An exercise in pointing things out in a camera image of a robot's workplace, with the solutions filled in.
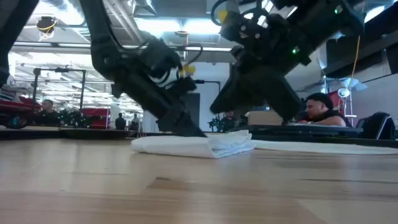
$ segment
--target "ceiling duct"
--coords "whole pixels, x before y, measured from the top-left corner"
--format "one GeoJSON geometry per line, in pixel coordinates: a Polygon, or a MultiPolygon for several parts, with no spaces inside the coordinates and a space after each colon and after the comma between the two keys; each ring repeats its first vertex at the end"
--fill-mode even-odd
{"type": "Polygon", "coordinates": [[[132,13],[136,10],[136,7],[141,7],[150,12],[151,14],[157,16],[156,10],[152,5],[152,0],[134,0],[134,4],[132,6],[132,13]]]}
{"type": "MultiPolygon", "coordinates": [[[[83,25],[85,17],[79,0],[40,0],[42,3],[56,9],[55,16],[67,25],[83,25]]],[[[91,42],[88,28],[76,28],[75,32],[91,42]]]]}

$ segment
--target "black shirt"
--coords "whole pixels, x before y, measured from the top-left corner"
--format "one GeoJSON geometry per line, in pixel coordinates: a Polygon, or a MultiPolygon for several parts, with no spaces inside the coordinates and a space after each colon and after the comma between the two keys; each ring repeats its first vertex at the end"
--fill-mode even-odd
{"type": "Polygon", "coordinates": [[[324,119],[331,118],[334,116],[338,116],[338,117],[342,118],[343,121],[346,123],[346,127],[348,127],[348,128],[353,127],[346,117],[344,117],[341,113],[339,113],[338,111],[335,111],[335,110],[328,110],[328,111],[324,112],[322,115],[317,116],[316,118],[307,117],[305,120],[312,121],[312,122],[319,122],[319,121],[323,121],[324,119]]]}
{"type": "Polygon", "coordinates": [[[58,117],[59,114],[56,111],[40,111],[39,113],[35,114],[34,121],[38,125],[59,126],[60,120],[58,117]]]}
{"type": "Polygon", "coordinates": [[[117,118],[114,124],[116,126],[116,130],[124,130],[126,127],[126,120],[123,118],[117,118]]]}

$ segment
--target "white wall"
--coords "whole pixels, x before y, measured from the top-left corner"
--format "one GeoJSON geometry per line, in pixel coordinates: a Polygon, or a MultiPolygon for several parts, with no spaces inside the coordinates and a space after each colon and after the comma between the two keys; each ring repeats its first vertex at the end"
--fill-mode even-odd
{"type": "MultiPolygon", "coordinates": [[[[224,86],[229,77],[229,64],[198,62],[194,63],[197,72],[192,77],[196,80],[219,81],[221,88],[224,86]]],[[[213,103],[218,95],[218,85],[215,83],[197,84],[195,93],[200,93],[200,120],[199,126],[203,131],[211,131],[208,122],[215,118],[215,115],[210,111],[210,105],[213,103]]]]}
{"type": "Polygon", "coordinates": [[[382,111],[391,114],[398,124],[398,74],[365,83],[368,89],[353,92],[353,110],[358,119],[382,111]]]}
{"type": "MultiPolygon", "coordinates": [[[[388,61],[385,60],[356,73],[354,77],[361,82],[365,82],[388,74],[391,74],[391,70],[388,61]]],[[[393,118],[398,118],[397,84],[398,74],[366,82],[367,89],[352,91],[353,114],[358,116],[354,119],[354,124],[359,119],[371,116],[378,111],[389,113],[393,118]]]]}

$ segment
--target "yellow cable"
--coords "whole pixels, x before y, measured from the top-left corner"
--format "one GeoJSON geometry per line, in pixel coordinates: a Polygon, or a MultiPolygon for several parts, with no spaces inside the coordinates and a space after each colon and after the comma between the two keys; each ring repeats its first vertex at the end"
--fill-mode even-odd
{"type": "MultiPolygon", "coordinates": [[[[366,4],[366,1],[364,1],[364,2],[363,2],[363,5],[362,5],[362,13],[363,13],[364,10],[365,10],[365,4],[366,4]]],[[[346,90],[348,90],[348,87],[351,85],[351,81],[352,81],[353,78],[354,78],[356,63],[358,62],[358,55],[359,55],[359,46],[360,46],[360,44],[361,44],[361,35],[358,36],[358,41],[357,41],[357,43],[356,43],[356,54],[355,54],[353,72],[351,73],[351,78],[349,79],[349,83],[348,83],[348,86],[346,87],[346,90]]]]}
{"type": "Polygon", "coordinates": [[[45,34],[43,34],[43,36],[40,37],[40,39],[38,40],[38,42],[41,42],[42,40],[45,39],[45,37],[47,36],[47,34],[50,32],[50,30],[48,30],[45,34]]]}
{"type": "Polygon", "coordinates": [[[57,22],[58,22],[58,20],[56,20],[51,26],[46,27],[46,28],[39,28],[39,27],[37,26],[37,23],[38,23],[38,22],[36,22],[36,27],[37,27],[38,30],[48,30],[48,29],[53,28],[53,27],[57,24],[57,22]]]}

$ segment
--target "table surface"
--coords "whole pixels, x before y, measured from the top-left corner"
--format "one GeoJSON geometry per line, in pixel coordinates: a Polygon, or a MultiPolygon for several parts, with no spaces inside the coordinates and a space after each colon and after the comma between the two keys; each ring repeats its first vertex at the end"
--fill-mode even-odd
{"type": "Polygon", "coordinates": [[[1,141],[2,224],[397,223],[398,156],[133,154],[129,141],[1,141]]]}

